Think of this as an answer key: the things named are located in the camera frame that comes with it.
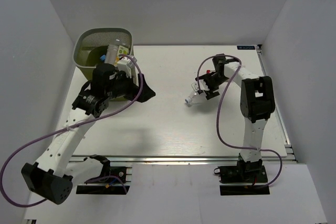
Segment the clear bottle small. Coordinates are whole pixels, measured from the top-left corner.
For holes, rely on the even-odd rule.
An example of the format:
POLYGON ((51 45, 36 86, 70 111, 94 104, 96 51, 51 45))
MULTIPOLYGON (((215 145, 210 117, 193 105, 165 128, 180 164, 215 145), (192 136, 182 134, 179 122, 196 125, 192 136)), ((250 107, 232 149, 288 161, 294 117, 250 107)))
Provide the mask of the clear bottle small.
POLYGON ((187 106, 203 104, 206 101, 205 93, 191 92, 184 101, 187 106))

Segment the orange label juice bottle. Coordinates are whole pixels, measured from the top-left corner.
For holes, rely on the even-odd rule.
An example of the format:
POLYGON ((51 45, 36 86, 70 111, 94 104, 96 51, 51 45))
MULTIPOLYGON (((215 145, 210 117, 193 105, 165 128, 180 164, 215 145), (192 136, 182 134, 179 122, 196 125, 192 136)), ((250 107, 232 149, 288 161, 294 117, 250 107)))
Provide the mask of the orange label juice bottle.
POLYGON ((107 47, 107 52, 105 54, 104 63, 116 65, 119 61, 119 56, 121 54, 127 55, 129 52, 129 48, 125 45, 117 46, 117 45, 109 45, 107 47))

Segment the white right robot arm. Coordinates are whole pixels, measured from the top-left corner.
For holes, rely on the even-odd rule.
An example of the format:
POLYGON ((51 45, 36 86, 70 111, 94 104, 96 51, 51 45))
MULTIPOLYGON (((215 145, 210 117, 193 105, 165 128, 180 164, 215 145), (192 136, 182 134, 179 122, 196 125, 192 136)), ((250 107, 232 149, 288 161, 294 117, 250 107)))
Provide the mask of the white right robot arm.
POLYGON ((214 70, 206 74, 197 74, 195 78, 195 95, 204 95, 206 100, 224 96, 228 87, 220 93, 223 83, 230 86, 235 83, 240 87, 240 111, 245 120, 242 146, 231 145, 219 140, 227 147, 239 150, 236 166, 228 167, 223 175, 226 180, 237 176, 240 182, 256 182, 261 173, 263 162, 261 153, 264 151, 262 140, 264 130, 270 116, 275 111, 275 98, 272 79, 269 76, 258 76, 242 66, 242 61, 225 54, 210 56, 214 70))

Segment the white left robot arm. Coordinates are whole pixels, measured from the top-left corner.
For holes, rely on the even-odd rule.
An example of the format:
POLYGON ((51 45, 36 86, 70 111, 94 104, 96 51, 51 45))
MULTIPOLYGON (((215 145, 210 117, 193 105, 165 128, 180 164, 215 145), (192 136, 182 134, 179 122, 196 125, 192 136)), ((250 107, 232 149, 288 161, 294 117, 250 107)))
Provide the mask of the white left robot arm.
POLYGON ((125 71, 102 63, 79 91, 64 125, 51 144, 33 164, 26 163, 21 174, 30 191, 62 204, 71 190, 82 183, 104 182, 111 175, 110 161, 93 154, 82 162, 69 164, 70 158, 85 134, 100 119, 110 100, 123 97, 130 102, 146 102, 155 96, 144 74, 138 73, 135 84, 125 71))

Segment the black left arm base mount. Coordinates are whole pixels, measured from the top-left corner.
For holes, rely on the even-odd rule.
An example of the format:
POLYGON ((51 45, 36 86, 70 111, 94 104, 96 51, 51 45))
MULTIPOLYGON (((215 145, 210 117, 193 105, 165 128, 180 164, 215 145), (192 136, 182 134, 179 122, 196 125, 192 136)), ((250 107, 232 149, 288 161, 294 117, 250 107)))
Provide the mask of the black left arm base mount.
POLYGON ((90 160, 102 164, 98 177, 78 185, 77 195, 126 195, 130 189, 131 167, 113 166, 111 161, 100 155, 91 155, 90 160))

